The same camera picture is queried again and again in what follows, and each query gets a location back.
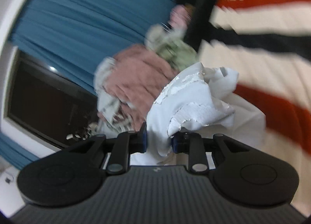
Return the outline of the white t-shirt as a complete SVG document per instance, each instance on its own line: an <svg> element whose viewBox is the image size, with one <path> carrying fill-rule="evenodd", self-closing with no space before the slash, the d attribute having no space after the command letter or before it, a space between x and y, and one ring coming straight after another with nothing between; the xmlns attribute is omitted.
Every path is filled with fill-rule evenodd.
<svg viewBox="0 0 311 224"><path fill-rule="evenodd" d="M203 138L227 135L253 148L264 143L265 115L234 94L239 73L230 68L193 64L180 72L147 114L146 153L131 155L131 165L187 165L188 157L173 153L172 136L190 131Z"/></svg>

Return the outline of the cream white garment pile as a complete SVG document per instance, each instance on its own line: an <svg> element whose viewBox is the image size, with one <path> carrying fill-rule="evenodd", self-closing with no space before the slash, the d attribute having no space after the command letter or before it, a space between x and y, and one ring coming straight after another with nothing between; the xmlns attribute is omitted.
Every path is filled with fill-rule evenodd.
<svg viewBox="0 0 311 224"><path fill-rule="evenodd" d="M136 129L132 116L125 113L121 107L123 104L128 105L130 108L135 106L129 101L120 100L109 94L104 87L115 63L116 60L112 57L104 58L98 65L93 80L94 91L98 97L97 113L99 121L96 132L103 133L108 138L114 138L120 133Z"/></svg>

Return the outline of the pink fluffy blanket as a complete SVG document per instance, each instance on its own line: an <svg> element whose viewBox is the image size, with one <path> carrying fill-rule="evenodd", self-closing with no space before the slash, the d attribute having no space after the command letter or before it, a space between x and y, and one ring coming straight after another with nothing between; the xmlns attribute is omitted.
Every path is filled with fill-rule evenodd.
<svg viewBox="0 0 311 224"><path fill-rule="evenodd" d="M104 85L105 90L135 106L123 104L121 107L132 116L135 130L139 130L153 102L178 71L142 44L130 46L112 58L116 63Z"/></svg>

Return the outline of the small pink garment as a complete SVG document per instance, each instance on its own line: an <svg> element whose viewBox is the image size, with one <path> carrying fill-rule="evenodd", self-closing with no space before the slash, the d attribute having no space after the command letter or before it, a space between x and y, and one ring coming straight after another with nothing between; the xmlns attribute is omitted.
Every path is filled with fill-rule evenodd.
<svg viewBox="0 0 311 224"><path fill-rule="evenodd" d="M193 9L194 7L190 4L186 5L180 4L175 6L171 10L168 24L173 29L186 30L191 21Z"/></svg>

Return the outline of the striped red black cream blanket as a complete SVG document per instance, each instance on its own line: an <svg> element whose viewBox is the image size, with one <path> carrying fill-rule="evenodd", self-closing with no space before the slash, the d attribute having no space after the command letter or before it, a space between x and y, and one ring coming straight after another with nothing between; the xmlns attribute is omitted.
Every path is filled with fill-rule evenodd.
<svg viewBox="0 0 311 224"><path fill-rule="evenodd" d="M235 94L265 115L231 137L289 162L310 211L310 0L216 0L204 38L203 65L238 71Z"/></svg>

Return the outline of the blue curtain right side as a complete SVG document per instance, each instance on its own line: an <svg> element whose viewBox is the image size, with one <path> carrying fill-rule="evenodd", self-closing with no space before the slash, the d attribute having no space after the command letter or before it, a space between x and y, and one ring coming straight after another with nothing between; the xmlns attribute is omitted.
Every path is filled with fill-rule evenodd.
<svg viewBox="0 0 311 224"><path fill-rule="evenodd" d="M1 0L1 157L21 169L55 147L7 116L9 78L19 51L86 91L106 57L142 43L166 22L174 0Z"/></svg>

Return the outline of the dark window with frame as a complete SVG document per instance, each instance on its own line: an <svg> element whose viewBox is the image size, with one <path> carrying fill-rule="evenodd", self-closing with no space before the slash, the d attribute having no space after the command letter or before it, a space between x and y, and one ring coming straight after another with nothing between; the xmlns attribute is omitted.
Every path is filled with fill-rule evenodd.
<svg viewBox="0 0 311 224"><path fill-rule="evenodd" d="M60 149L89 136L98 121L94 94L46 63L19 51L9 78L7 116Z"/></svg>

